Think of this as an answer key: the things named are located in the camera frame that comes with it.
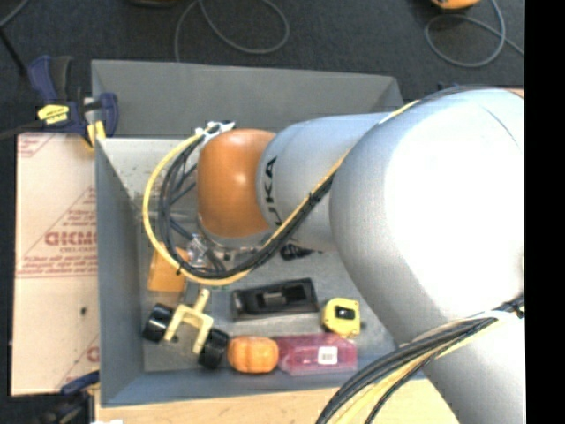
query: black wheel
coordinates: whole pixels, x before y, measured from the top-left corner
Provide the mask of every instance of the black wheel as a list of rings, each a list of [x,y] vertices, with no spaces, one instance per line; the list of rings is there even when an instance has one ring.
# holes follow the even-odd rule
[[[218,329],[211,329],[198,357],[199,364],[208,369],[216,369],[220,366],[229,341],[230,337],[226,333]]]
[[[151,314],[147,319],[145,328],[143,329],[141,336],[143,336],[148,341],[158,343],[162,340],[162,337],[165,336],[165,331],[169,326],[172,316],[172,308],[166,307],[161,303],[157,303],[153,307],[153,310],[151,311]]]

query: blue clamp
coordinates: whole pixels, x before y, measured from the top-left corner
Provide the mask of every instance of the blue clamp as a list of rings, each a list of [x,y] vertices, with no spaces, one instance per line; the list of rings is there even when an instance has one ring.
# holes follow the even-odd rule
[[[119,115],[117,97],[113,93],[101,93],[97,100],[87,104],[69,101],[66,79],[71,61],[71,57],[39,57],[27,67],[27,76],[44,103],[38,113],[41,129],[45,132],[77,133],[93,145],[95,134],[103,132],[104,136],[112,136],[116,131]],[[86,113],[93,110],[100,114],[95,123],[86,119]]]

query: black floor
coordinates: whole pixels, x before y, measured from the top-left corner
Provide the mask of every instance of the black floor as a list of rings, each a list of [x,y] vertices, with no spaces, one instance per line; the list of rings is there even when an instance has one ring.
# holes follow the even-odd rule
[[[69,88],[90,88],[94,58],[176,61],[177,22],[195,0],[168,8],[141,7],[126,0],[0,0],[0,26],[24,64],[41,55],[74,57]],[[290,31],[286,42],[267,54],[235,49],[213,32],[194,5],[180,25],[180,61],[334,72],[365,72],[395,77],[405,101],[431,94],[438,86],[524,86],[524,57],[506,44],[480,67],[464,67],[439,57],[426,42],[426,25],[441,12],[428,0],[268,0],[280,9]],[[524,48],[525,0],[495,0],[507,38]],[[256,0],[205,0],[207,13],[235,43],[268,49],[283,40],[284,24]],[[467,16],[495,30],[500,21],[489,0]],[[487,60],[500,37],[460,19],[434,22],[438,49],[456,61]],[[0,42],[0,129],[34,119],[34,102],[17,62]],[[0,422],[27,423],[59,402],[57,397],[9,395],[14,217],[13,140],[0,141]]]

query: yellow device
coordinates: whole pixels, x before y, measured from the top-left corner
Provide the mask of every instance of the yellow device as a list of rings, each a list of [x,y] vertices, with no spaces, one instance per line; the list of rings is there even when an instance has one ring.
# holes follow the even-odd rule
[[[361,332],[359,302],[354,299],[331,299],[321,315],[324,327],[341,337],[355,337]]]

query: orange object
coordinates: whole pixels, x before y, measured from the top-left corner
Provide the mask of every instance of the orange object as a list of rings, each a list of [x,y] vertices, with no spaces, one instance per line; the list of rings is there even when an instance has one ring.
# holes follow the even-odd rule
[[[185,250],[178,249],[178,252],[185,261],[189,261],[188,253]],[[148,290],[154,292],[182,292],[184,287],[185,276],[177,275],[175,268],[155,250],[151,259],[151,266],[149,267]]]
[[[204,228],[222,238],[268,229],[255,194],[261,154],[275,137],[258,129],[235,129],[208,142],[198,161],[198,213]]]
[[[245,374],[271,372],[279,360],[279,347],[268,337],[239,336],[228,344],[228,362]]]
[[[480,2],[480,0],[432,0],[444,10],[461,10]]]

